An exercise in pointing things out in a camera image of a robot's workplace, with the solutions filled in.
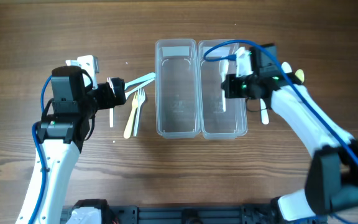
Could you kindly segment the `white fork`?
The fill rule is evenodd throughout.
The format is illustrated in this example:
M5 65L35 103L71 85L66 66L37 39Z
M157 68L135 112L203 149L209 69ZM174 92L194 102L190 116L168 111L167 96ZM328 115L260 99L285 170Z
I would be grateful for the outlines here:
M109 83L109 86L111 88L111 91L112 91L112 95L113 97L115 97L115 94L114 94L114 85L111 81L112 77L107 77L107 81ZM114 108L110 108L109 109L109 127L110 128L113 128L114 127Z
M139 131L140 111L141 111L142 105L145 102L145 99L146 99L145 90L143 88L141 88L138 90L138 108L137 108L135 124L134 124L134 137L137 136L138 131Z

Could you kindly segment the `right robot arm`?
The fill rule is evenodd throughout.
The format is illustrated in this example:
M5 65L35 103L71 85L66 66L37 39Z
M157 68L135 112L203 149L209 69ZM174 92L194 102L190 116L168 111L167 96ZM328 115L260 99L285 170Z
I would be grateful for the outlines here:
M311 156L305 186L272 200L274 223L337 217L358 207L358 139L339 127L313 101L302 70L279 62L275 46L239 41L239 49L218 58L226 98L263 100L294 130Z

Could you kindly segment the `white fork angled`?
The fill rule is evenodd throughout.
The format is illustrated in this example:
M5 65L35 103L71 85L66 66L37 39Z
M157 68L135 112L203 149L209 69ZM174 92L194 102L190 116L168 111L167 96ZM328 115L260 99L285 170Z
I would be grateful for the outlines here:
M129 97L131 94L135 93L135 92L138 91L139 89L141 89L141 88L147 86L148 84L152 83L154 80L155 80L154 78L152 78L152 79L150 79L150 80L147 80L146 82L141 83L139 86L133 88L132 90L125 92L125 97L126 97L126 99L128 99L128 97Z

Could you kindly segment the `yellow plastic fork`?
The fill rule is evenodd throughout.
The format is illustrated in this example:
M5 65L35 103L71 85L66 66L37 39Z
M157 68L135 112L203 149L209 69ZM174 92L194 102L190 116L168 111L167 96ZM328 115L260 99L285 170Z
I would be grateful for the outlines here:
M128 119L127 124L126 124L126 128L124 130L124 135L123 136L124 136L125 139L129 139L131 137L132 128L133 128L133 125L134 125L135 113L136 113L136 110L137 110L138 106L139 106L138 92L136 92L134 97L133 97L133 100L132 100L131 113L129 115L129 119Z

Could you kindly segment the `yellow plastic spoon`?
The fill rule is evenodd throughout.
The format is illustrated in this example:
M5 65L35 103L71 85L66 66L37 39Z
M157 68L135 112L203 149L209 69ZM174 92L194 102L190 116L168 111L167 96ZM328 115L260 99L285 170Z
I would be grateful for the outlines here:
M297 79L299 79L300 83L303 83L305 81L305 74L302 69L298 69L295 72L295 76L297 77Z

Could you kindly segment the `white spoon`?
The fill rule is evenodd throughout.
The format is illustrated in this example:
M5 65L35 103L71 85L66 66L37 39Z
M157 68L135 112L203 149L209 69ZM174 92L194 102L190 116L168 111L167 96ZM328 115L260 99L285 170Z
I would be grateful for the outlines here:
M284 71L284 73L292 73L292 68L288 62L283 62L281 65L281 69Z
M265 101L263 99L260 99L260 116L261 116L261 122L264 125L269 124L269 114L267 111L267 105L265 104Z
M229 69L229 60L221 60L219 62L219 74L221 76L221 81L224 82L227 72ZM224 96L224 90L222 90L222 107L223 107L223 111L226 111L226 98Z

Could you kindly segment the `light blue plastic fork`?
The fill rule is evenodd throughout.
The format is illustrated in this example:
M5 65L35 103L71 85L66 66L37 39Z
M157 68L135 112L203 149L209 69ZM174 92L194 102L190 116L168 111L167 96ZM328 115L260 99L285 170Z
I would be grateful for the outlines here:
M146 81L148 81L150 79L153 79L153 78L155 78L155 72L151 72L151 73L148 73L148 74L146 74L144 76L136 78L135 80L132 80L130 82L125 83L125 90L127 90L129 87L131 87L133 85L137 85L137 84L146 82Z

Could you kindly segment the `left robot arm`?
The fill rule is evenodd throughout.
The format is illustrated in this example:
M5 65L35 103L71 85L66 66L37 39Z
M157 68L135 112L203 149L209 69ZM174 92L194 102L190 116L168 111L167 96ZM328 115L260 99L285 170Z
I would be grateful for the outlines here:
M32 126L35 164L17 223L60 222L70 176L93 132L97 111L126 102L123 79L86 85L89 77L79 66L52 70L53 97Z

